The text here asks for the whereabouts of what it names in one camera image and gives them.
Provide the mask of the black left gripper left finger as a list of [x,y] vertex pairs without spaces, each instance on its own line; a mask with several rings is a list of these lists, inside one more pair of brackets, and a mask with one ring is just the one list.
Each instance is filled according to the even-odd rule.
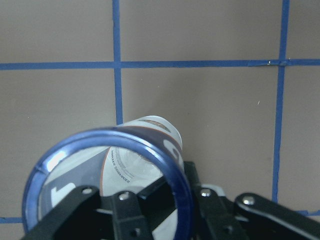
[[152,231],[131,191],[100,196],[94,186],[73,189],[25,240],[151,240]]

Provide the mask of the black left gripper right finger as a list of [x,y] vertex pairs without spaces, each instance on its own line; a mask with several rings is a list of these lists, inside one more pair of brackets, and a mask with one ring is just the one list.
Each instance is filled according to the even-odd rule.
[[234,201],[218,187],[201,184],[196,165],[184,163],[194,200],[197,240],[318,240],[319,222],[255,193]]

